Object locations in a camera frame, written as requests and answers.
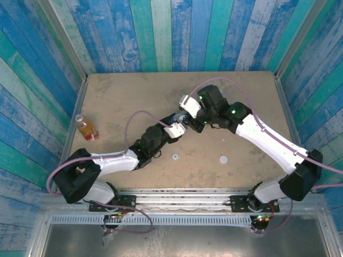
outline teal wooden plank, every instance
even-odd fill
[[[88,3],[112,72],[126,72],[122,49],[108,2],[88,0]]]
[[[235,71],[249,71],[277,0],[256,0]]]
[[[325,50],[322,50],[321,52],[314,53],[314,58],[311,62],[318,63],[316,63],[316,65],[311,64],[303,70],[298,79],[298,83],[296,84],[298,90],[295,94],[294,90],[290,90],[288,91],[288,94],[286,94],[288,105],[293,116],[295,116],[300,108],[306,103],[308,98],[343,60],[343,20],[341,25],[341,34],[342,36],[339,38],[337,43],[335,37],[331,38],[331,42],[335,44],[333,48],[325,48]]]
[[[299,137],[305,141],[313,135],[339,110],[343,109],[343,84],[320,106],[298,130]]]
[[[48,128],[61,142],[65,143],[66,129],[55,118],[54,115],[42,104],[32,91],[18,78],[8,67],[7,63],[0,58],[0,84],[10,92],[33,116],[35,116],[45,127]]]
[[[0,84],[0,112],[60,158],[63,144]]]
[[[316,52],[320,44],[324,41],[332,26],[340,17],[342,11],[343,2],[341,0],[336,0],[332,5],[330,11],[327,13],[324,21],[322,22],[322,24],[320,24],[313,38],[310,40],[303,53],[299,57],[298,61],[294,65],[287,80],[284,82],[285,93],[289,89],[292,89],[292,86],[297,82],[299,75],[313,57],[313,53]]]
[[[42,19],[45,27],[47,28],[50,36],[53,38],[55,44],[57,45],[59,51],[61,52],[61,54],[63,55],[63,58],[65,59],[65,61],[68,63],[70,69],[72,70],[76,80],[78,81],[78,83],[81,85],[82,83],[82,79],[80,77],[80,75],[78,74],[77,70],[75,69],[74,63],[71,61],[68,53],[66,52],[66,50],[64,49],[64,46],[62,45],[61,41],[59,40],[53,26],[51,25],[48,17],[46,16],[46,14],[44,13],[41,5],[38,3],[38,0],[31,0],[32,4],[34,5],[36,12],[39,14],[40,18]]]
[[[254,6],[255,0],[235,0],[220,61],[220,71],[235,70]]]
[[[0,124],[2,126],[2,133],[0,133],[1,141],[49,171],[53,171],[58,167],[59,158],[2,113],[0,113]]]
[[[314,0],[299,0],[298,5],[296,6],[287,27],[276,47],[269,63],[267,66],[268,71],[275,72],[285,55],[290,43],[292,42],[296,32],[299,30],[302,22],[304,21],[307,13],[311,9]]]
[[[141,72],[137,39],[129,0],[109,0],[127,72]]]
[[[38,207],[0,196],[0,223],[34,228]]]
[[[33,229],[0,224],[0,251],[26,251]]]
[[[318,17],[316,18],[316,20],[312,24],[311,28],[307,32],[305,38],[301,42],[300,46],[298,47],[297,51],[295,52],[294,56],[292,57],[292,60],[289,62],[284,74],[282,75],[282,77],[281,77],[282,83],[284,83],[287,80],[287,78],[288,78],[290,72],[292,71],[294,65],[297,63],[297,61],[299,60],[303,51],[305,50],[305,48],[307,47],[307,45],[309,44],[309,42],[313,38],[316,31],[318,30],[319,26],[322,24],[323,20],[325,19],[327,13],[329,12],[329,10],[332,7],[334,2],[335,2],[335,0],[327,0],[326,1],[325,5],[323,6],[322,10],[320,11]]]
[[[68,130],[70,117],[54,98],[48,88],[42,83],[35,72],[27,64],[24,58],[11,44],[7,37],[0,31],[0,57],[17,74],[17,76],[27,85],[27,87],[37,96],[37,98],[49,109],[57,120]],[[71,105],[67,98],[60,99],[66,110]]]
[[[299,130],[308,118],[343,84],[343,61],[330,73],[325,81],[306,101],[294,116],[294,123]]]
[[[258,46],[251,71],[265,70],[299,0],[277,0]]]
[[[151,0],[157,71],[173,71],[172,59],[172,13],[170,2]]]
[[[58,13],[58,19],[68,34],[86,74],[95,73],[95,67],[92,59],[65,0],[50,0],[50,2],[55,12]]]
[[[192,0],[188,71],[203,71],[212,0]]]
[[[343,109],[329,119],[319,130],[317,130],[306,142],[306,149],[322,148],[343,132]]]
[[[45,188],[50,175],[48,170],[2,141],[0,141],[0,167],[41,188]]]
[[[49,52],[57,63],[58,67],[63,72],[64,76],[69,82],[69,85],[74,89],[75,92],[79,92],[81,83],[79,83],[73,74],[70,66],[64,59],[59,48],[55,44],[53,38],[50,36],[46,26],[41,20],[39,14],[37,13],[32,1],[28,0],[17,0],[18,5],[22,9],[23,13],[26,15],[27,19],[31,22],[33,28],[37,31],[43,43],[47,46]]]
[[[332,141],[327,143],[320,149],[324,156],[324,161],[331,164],[334,161],[343,157],[343,133],[335,137]]]
[[[143,72],[157,71],[150,0],[130,0]]]
[[[1,251],[0,257],[25,257],[25,251]]]
[[[39,207],[43,189],[0,168],[0,195]]]
[[[234,0],[213,0],[204,71],[218,71]]]
[[[191,9],[191,0],[171,0],[173,71],[188,70]]]

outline blue painted wood wall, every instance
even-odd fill
[[[324,163],[343,170],[343,1],[327,0],[281,81],[301,143],[319,149]],[[318,184],[342,183],[324,170]],[[343,233],[342,189],[323,191]]]
[[[81,78],[37,0],[0,1],[0,256],[24,256]]]
[[[86,73],[275,71],[314,0],[50,0]]]

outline wooden table surface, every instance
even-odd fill
[[[271,72],[184,72],[92,74],[81,113],[99,131],[99,138],[86,141],[77,131],[71,153],[86,148],[90,153],[118,152],[125,148],[124,129],[137,110],[163,118],[178,111],[178,101],[202,81],[227,77],[239,83],[252,98],[259,117],[290,139],[285,115]],[[230,83],[217,80],[229,103],[246,101]],[[145,114],[136,116],[129,127],[129,143],[156,122]],[[229,161],[219,162],[225,155]],[[167,187],[252,187],[283,174],[281,168],[252,143],[228,130],[205,127],[201,134],[188,129],[177,143],[165,145],[162,156],[143,169],[121,171],[100,178],[118,188]]]

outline blue wooden plank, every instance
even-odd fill
[[[143,72],[156,72],[156,51],[150,0],[130,0]]]
[[[343,109],[329,119],[319,130],[317,130],[304,146],[308,150],[321,148],[343,132]]]
[[[0,223],[33,228],[38,207],[0,196]]]
[[[0,31],[0,57],[7,65],[16,73],[22,82],[34,93],[37,98],[46,106],[49,111],[54,114],[63,127],[68,130],[70,125],[70,116],[67,114],[59,102],[54,98],[53,94],[42,83],[38,76],[34,73],[31,67],[23,59],[14,45]]]
[[[235,71],[249,71],[277,0],[256,0]]]
[[[343,84],[315,111],[298,130],[302,142],[310,138],[332,116],[343,108]]]
[[[319,26],[318,30],[314,34],[312,40],[309,42],[309,44],[307,45],[307,47],[304,49],[303,53],[299,57],[299,60],[294,65],[287,80],[283,84],[285,93],[294,87],[302,70],[309,63],[309,61],[314,55],[314,52],[318,49],[320,44],[324,41],[327,34],[331,30],[332,26],[340,17],[340,14],[342,11],[343,11],[342,0],[336,0],[335,3],[332,5],[330,11],[328,12],[327,16],[325,17],[324,21],[322,22],[322,24]]]
[[[173,71],[187,71],[192,0],[171,0]]]
[[[288,24],[288,21],[299,0],[278,0],[270,16],[266,33],[256,51],[250,67],[251,71],[265,70],[277,44]]]
[[[342,46],[343,16],[335,23],[316,52],[312,54],[312,59],[299,75],[293,88],[286,92],[286,98],[293,114],[303,106],[308,97],[313,94],[314,89],[321,85],[343,59]],[[299,92],[303,88],[306,92],[301,95]]]
[[[65,93],[70,94],[70,99],[72,103],[76,101],[76,98],[77,98],[76,92],[70,86],[65,75],[63,74],[61,69],[58,67],[53,56],[50,54],[47,46],[41,40],[41,38],[39,37],[36,30],[33,28],[30,21],[26,18],[24,12],[21,10],[18,3],[16,3],[16,1],[13,1],[13,0],[3,0],[1,1],[0,6],[1,6],[0,9],[3,9],[3,7],[5,7],[8,14],[11,16],[10,19],[12,19],[12,21],[9,21],[7,14],[5,14],[7,22],[3,26],[4,34],[6,34],[6,36],[12,41],[14,45],[16,44],[14,43],[13,40],[17,39],[18,37],[17,35],[14,35],[14,34],[20,33],[24,35],[26,40],[29,41],[29,44],[31,45],[30,47],[34,49],[36,54],[40,57],[41,61],[48,68],[50,73],[53,75],[54,79],[58,81],[60,86],[64,85],[63,90],[65,91]]]
[[[141,72],[130,2],[129,0],[109,0],[109,5],[123,52],[126,70],[128,72]]]
[[[218,71],[234,0],[213,0],[204,71]]]
[[[0,257],[25,257],[25,251],[1,251]]]
[[[266,70],[275,72],[315,0],[299,0]]]
[[[0,224],[0,251],[26,251],[33,229]]]
[[[74,89],[75,92],[79,92],[81,83],[76,79],[70,66],[64,59],[61,51],[54,42],[53,38],[48,32],[48,29],[41,20],[39,14],[37,13],[32,1],[28,0],[18,0],[18,5],[26,15],[27,19],[31,22],[32,26],[35,28],[36,32],[39,34],[40,38],[47,46],[52,57],[56,61],[58,67],[63,72],[64,76],[68,79],[69,84]]]
[[[101,0],[88,0],[88,2],[112,72],[125,72],[122,49],[108,2]]]
[[[101,37],[87,0],[66,0],[98,73],[111,72]]]
[[[57,80],[55,80],[48,68],[43,64],[40,57],[31,47],[30,43],[26,40],[20,29],[15,25],[6,10],[1,6],[1,3],[0,29],[2,30],[1,34],[4,34],[4,37],[7,37],[12,42],[20,55],[58,100],[65,112],[71,117],[74,110],[73,103],[76,101],[76,94],[69,85],[60,85]]]
[[[1,85],[0,112],[60,158],[63,144]]]
[[[235,0],[226,34],[220,71],[234,71],[255,0]]]
[[[0,195],[39,207],[43,189],[0,168]]]
[[[47,170],[53,171],[57,168],[59,159],[2,113],[0,113],[0,124],[2,127],[0,140]]]
[[[188,71],[204,70],[211,11],[212,0],[192,1]]]

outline plastic bottle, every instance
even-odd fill
[[[75,124],[78,131],[80,131],[86,140],[92,141],[98,138],[98,131],[93,127],[92,122],[86,116],[77,114],[75,116]]]

